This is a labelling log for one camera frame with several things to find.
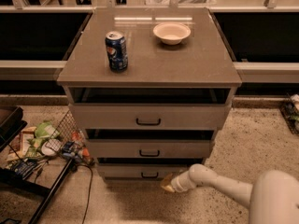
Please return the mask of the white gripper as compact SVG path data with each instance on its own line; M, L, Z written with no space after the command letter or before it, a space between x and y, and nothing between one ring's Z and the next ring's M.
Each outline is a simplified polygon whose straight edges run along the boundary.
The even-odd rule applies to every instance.
M185 192L195 189L196 184L191 180L189 172L183 172L173 178L172 174L167 175L160 183L162 189L174 193Z

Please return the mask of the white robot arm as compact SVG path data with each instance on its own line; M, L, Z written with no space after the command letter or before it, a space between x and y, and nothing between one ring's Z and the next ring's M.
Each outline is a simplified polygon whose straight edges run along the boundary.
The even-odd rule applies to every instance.
M167 175L161 182L169 192L212 187L249 210L249 224L299 224L299 181L282 171L262 173L253 184L218 175L202 164Z

